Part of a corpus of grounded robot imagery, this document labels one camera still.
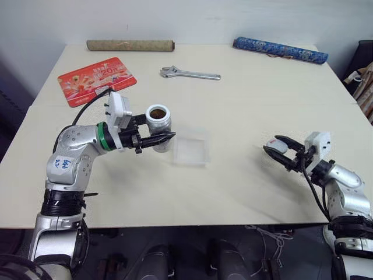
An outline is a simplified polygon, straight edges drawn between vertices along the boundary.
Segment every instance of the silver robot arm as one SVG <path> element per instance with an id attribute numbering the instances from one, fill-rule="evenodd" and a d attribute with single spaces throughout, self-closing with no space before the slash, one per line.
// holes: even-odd
<path id="1" fill-rule="evenodd" d="M 47 163 L 44 202 L 36 217 L 29 260 L 49 268 L 54 262 L 72 269 L 82 263 L 88 233 L 81 208 L 93 160 L 105 153 L 96 125 L 72 126 L 59 136 Z"/>
<path id="2" fill-rule="evenodd" d="M 175 133 L 165 106 L 150 106 L 146 114 L 132 116 L 128 99 L 111 92 L 105 107 L 108 123 L 72 125 L 60 133 L 47 163 L 44 201 L 28 260 L 5 256 L 9 264 L 1 267 L 4 273 L 15 279 L 20 273 L 30 279 L 71 279 L 88 251 L 89 231 L 82 207 L 86 207 L 84 198 L 92 195 L 85 191 L 94 159 L 114 149 L 133 148 L 141 153 L 152 146 L 157 152 L 168 150 Z M 150 132 L 147 138 L 141 138 L 138 131 L 144 124 Z"/>
<path id="3" fill-rule="evenodd" d="M 363 193 L 365 185 L 358 175 L 335 164 L 334 160 L 323 160 L 330 151 L 330 143 L 328 132 L 313 132 L 305 145 L 276 135 L 263 148 L 288 171 L 303 173 L 318 206 L 329 220 L 328 228 L 336 238 L 332 278 L 347 280 L 361 276 L 373 279 L 373 223 L 371 204 Z M 296 151 L 294 159 L 283 155 L 288 148 Z M 313 184 L 323 190 L 323 205 Z M 328 206 L 325 194 L 328 195 Z"/>

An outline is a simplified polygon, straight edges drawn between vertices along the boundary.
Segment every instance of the cardboard tube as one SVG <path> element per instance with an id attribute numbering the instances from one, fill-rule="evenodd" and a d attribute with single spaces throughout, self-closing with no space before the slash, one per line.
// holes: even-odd
<path id="1" fill-rule="evenodd" d="M 172 40 L 87 40 L 90 51 L 174 51 Z"/>

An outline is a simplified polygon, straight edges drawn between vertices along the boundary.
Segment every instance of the green ring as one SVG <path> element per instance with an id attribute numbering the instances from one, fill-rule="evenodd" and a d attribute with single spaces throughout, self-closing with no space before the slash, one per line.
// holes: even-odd
<path id="1" fill-rule="evenodd" d="M 102 121 L 98 124 L 98 137 L 100 138 L 101 146 L 104 148 L 106 151 L 111 151 L 109 145 L 107 145 L 107 142 L 105 140 L 105 135 L 104 135 L 104 124 L 105 122 Z"/>

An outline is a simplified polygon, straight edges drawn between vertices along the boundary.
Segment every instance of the handwritten label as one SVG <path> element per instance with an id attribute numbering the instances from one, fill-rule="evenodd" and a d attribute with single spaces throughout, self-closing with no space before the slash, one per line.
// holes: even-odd
<path id="1" fill-rule="evenodd" d="M 70 170 L 74 158 L 68 156 L 57 156 L 53 163 L 53 173 L 62 175 Z"/>

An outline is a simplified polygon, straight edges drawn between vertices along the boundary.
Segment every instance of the red mouse pad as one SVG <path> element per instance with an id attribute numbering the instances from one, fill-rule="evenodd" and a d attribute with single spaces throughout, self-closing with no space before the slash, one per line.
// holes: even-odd
<path id="1" fill-rule="evenodd" d="M 137 81 L 117 57 L 113 57 L 58 77 L 59 85 L 70 107 L 92 100 L 111 87 L 118 91 Z"/>

